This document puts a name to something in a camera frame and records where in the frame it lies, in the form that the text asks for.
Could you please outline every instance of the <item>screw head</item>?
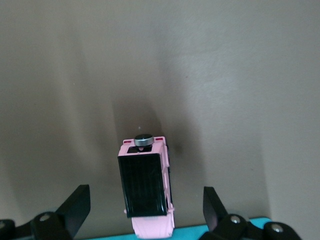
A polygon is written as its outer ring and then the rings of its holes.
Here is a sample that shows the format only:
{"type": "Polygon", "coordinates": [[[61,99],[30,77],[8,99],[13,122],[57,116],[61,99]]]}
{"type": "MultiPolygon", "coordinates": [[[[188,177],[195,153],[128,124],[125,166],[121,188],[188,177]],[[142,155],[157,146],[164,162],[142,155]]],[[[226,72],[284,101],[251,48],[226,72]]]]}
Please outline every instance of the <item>screw head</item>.
{"type": "Polygon", "coordinates": [[[46,220],[48,220],[50,218],[50,215],[48,213],[45,213],[43,214],[41,217],[40,217],[40,222],[44,222],[46,220]]]}
{"type": "Polygon", "coordinates": [[[3,229],[6,226],[6,224],[3,221],[0,221],[0,229],[3,229]]]}
{"type": "Polygon", "coordinates": [[[277,233],[282,233],[284,231],[284,229],[282,228],[282,226],[280,226],[279,224],[272,224],[271,228],[273,229],[273,231],[277,232],[277,233]]]}
{"type": "Polygon", "coordinates": [[[240,218],[238,216],[231,216],[230,218],[231,222],[233,222],[234,224],[239,224],[241,221],[240,221],[240,218]]]}

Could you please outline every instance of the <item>black bracket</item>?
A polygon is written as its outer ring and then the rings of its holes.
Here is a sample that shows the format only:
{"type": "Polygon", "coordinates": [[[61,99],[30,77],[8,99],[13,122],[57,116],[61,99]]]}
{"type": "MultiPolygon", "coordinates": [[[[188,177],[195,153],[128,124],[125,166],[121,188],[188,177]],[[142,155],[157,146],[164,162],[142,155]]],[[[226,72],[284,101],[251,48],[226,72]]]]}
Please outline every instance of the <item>black bracket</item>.
{"type": "Polygon", "coordinates": [[[288,225],[268,222],[263,229],[237,214],[228,214],[213,187],[204,187],[203,215],[209,231],[199,240],[301,240],[288,225]]]}
{"type": "Polygon", "coordinates": [[[43,212],[18,227],[0,219],[0,240],[72,240],[90,208],[89,185],[80,185],[55,212],[43,212]]]}

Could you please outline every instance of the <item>pink plastic casing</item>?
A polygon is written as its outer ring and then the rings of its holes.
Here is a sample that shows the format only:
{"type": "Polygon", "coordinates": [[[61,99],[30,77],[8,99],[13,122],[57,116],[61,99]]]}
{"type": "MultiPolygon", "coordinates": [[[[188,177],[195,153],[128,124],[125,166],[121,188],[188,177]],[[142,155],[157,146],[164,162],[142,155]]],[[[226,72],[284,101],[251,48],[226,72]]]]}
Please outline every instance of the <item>pink plastic casing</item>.
{"type": "Polygon", "coordinates": [[[127,153],[130,147],[135,147],[133,139],[123,140],[118,156],[160,154],[164,196],[168,201],[167,214],[165,216],[132,217],[132,226],[135,235],[139,239],[165,239],[172,236],[174,222],[174,206],[171,203],[170,183],[169,183],[169,157],[166,139],[163,136],[154,137],[151,152],[127,153]]]}

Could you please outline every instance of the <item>screw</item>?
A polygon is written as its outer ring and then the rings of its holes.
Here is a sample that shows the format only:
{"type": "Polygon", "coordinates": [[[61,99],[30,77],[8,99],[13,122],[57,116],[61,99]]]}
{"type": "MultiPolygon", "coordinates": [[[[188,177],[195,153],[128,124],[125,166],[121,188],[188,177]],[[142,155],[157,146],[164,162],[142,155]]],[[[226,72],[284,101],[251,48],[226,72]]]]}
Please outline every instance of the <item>screw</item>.
{"type": "Polygon", "coordinates": [[[282,228],[282,226],[280,226],[279,224],[272,224],[271,228],[273,229],[273,231],[277,232],[277,233],[282,233],[284,231],[284,229],[282,228]]]}
{"type": "Polygon", "coordinates": [[[40,222],[44,222],[45,220],[48,220],[49,218],[50,218],[50,215],[48,213],[46,213],[46,214],[42,215],[39,220],[40,220],[40,222]]]}
{"type": "Polygon", "coordinates": [[[231,222],[233,222],[234,224],[239,224],[241,221],[240,221],[240,218],[237,217],[237,216],[231,216],[231,222]]]}
{"type": "Polygon", "coordinates": [[[0,229],[3,229],[6,226],[6,224],[3,221],[0,221],[0,229]]]}

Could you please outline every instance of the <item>pink toy car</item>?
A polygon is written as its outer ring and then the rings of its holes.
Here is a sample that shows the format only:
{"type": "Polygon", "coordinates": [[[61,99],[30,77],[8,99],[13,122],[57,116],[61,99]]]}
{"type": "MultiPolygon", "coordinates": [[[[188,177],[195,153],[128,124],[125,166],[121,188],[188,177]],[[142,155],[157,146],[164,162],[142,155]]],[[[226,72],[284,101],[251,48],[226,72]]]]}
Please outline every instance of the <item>pink toy car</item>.
{"type": "Polygon", "coordinates": [[[140,239],[164,239],[173,234],[169,156],[166,139],[142,134],[126,139],[118,162],[125,213],[140,239]]]}

